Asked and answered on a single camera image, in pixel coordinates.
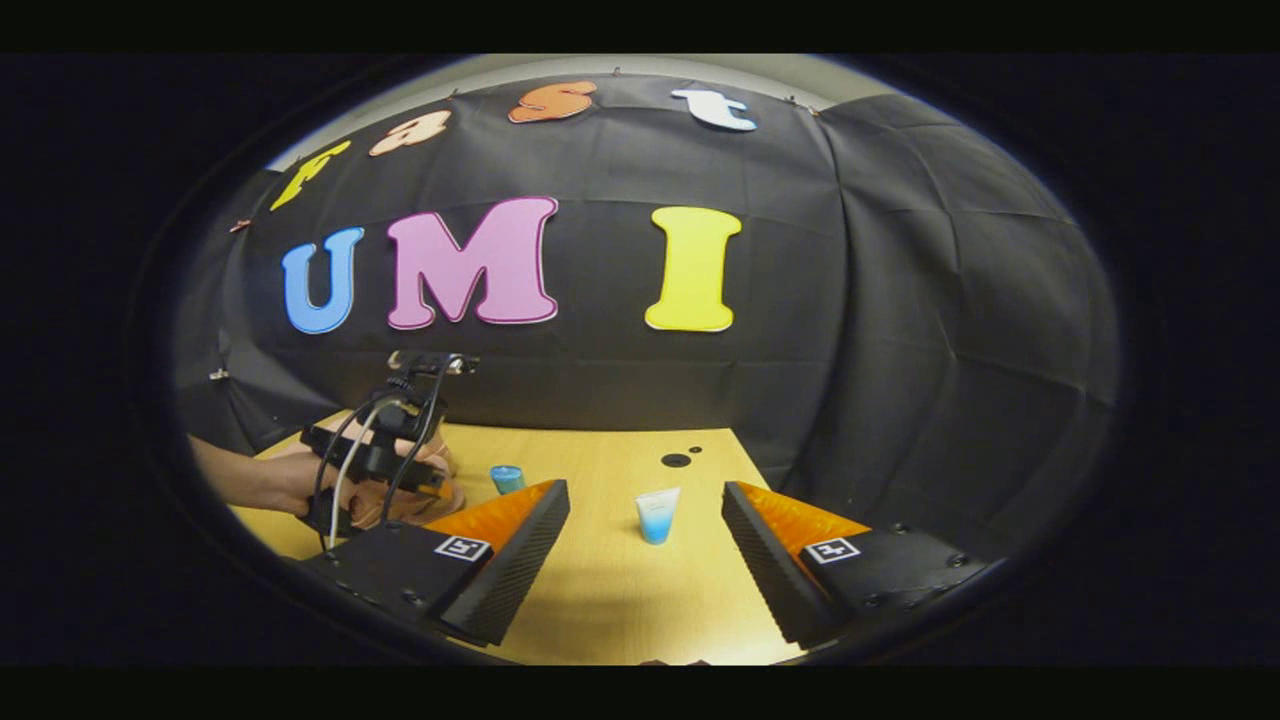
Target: blue cup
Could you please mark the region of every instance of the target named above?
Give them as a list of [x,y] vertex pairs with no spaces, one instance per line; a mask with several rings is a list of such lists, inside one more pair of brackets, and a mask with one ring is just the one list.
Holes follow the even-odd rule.
[[525,474],[515,465],[490,468],[489,478],[493,480],[494,487],[498,488],[498,495],[507,495],[525,487]]

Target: black cable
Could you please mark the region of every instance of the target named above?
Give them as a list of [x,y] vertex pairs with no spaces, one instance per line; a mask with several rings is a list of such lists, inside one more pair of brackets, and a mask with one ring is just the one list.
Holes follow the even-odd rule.
[[445,357],[444,361],[440,363],[439,374],[435,377],[435,388],[431,389],[431,404],[428,405],[426,407],[426,416],[425,421],[422,423],[422,429],[419,430],[417,433],[417,442],[413,443],[413,450],[408,451],[408,455],[404,457],[403,461],[401,461],[399,469],[396,470],[396,477],[392,478],[392,484],[387,489],[387,498],[383,500],[383,516],[379,520],[379,524],[387,523],[387,518],[390,515],[392,511],[392,498],[396,497],[396,491],[399,488],[401,480],[404,479],[404,474],[408,471],[410,464],[413,462],[415,457],[417,457],[417,451],[421,450],[422,445],[426,443],[426,433],[428,430],[431,429],[431,414],[435,413],[435,401],[440,397],[440,386],[444,383],[444,375],[448,374],[449,372],[451,361],[452,357]]
[[[329,446],[324,448],[324,455],[320,456],[320,466],[316,468],[316,484],[315,484],[315,491],[311,493],[311,507],[312,509],[315,509],[315,503],[320,498],[320,486],[324,484],[324,469],[325,469],[326,465],[329,465],[329,456],[333,455],[333,448],[338,447],[338,439],[342,438],[343,430],[346,430],[347,427],[351,425],[351,421],[355,420],[357,415],[360,415],[365,410],[369,410],[370,407],[372,407],[374,404],[378,402],[379,400],[381,400],[381,398],[380,397],[371,397],[364,405],[361,405],[360,407],[356,407],[351,413],[351,415],[347,415],[347,419],[343,420],[340,425],[338,425],[338,429],[337,429],[337,432],[333,433],[333,437],[329,438]],[[338,497],[334,496],[333,501],[338,502]],[[321,548],[320,552],[328,552],[329,550],[332,550],[332,548],[328,548],[328,547],[324,546],[324,533],[323,532],[316,530],[316,536],[319,536],[319,538],[320,538],[320,548]]]

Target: blue letter u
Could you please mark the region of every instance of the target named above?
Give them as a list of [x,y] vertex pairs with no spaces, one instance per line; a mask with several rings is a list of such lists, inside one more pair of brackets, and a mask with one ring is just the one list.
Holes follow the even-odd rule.
[[324,307],[311,304],[307,288],[307,264],[315,245],[300,245],[284,255],[284,309],[293,327],[308,334],[334,331],[351,314],[355,296],[355,247],[365,237],[364,228],[338,231],[324,241],[329,251],[329,302]]

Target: wooden table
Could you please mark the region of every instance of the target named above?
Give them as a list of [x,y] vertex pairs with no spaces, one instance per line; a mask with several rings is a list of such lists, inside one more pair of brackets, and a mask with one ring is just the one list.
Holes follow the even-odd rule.
[[[564,478],[571,510],[502,646],[483,652],[529,665],[764,665],[804,652],[782,638],[721,518],[727,480],[767,487],[730,429],[527,430],[444,424],[467,506],[498,497],[493,465],[526,484]],[[691,454],[691,447],[701,452]],[[260,457],[305,451],[291,438]],[[667,454],[687,455],[668,468]],[[634,498],[681,488],[671,536],[640,536]],[[311,557],[316,533],[296,518],[234,507],[278,553]]]

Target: white cable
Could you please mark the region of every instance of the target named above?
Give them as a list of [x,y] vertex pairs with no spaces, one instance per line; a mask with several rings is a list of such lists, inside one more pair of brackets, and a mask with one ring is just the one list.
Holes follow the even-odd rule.
[[351,450],[347,451],[347,459],[342,461],[342,469],[338,470],[338,482],[333,486],[333,514],[329,519],[329,550],[333,550],[338,543],[338,507],[342,505],[342,482],[347,478],[347,469],[351,468],[351,461],[356,459],[356,451],[361,445],[364,445],[365,436],[369,433],[369,428],[374,424],[374,418],[392,405],[396,405],[397,407],[404,406],[403,402],[394,397],[375,405],[372,411],[369,413],[369,419],[365,420],[364,427],[360,428],[360,434],[351,443]]

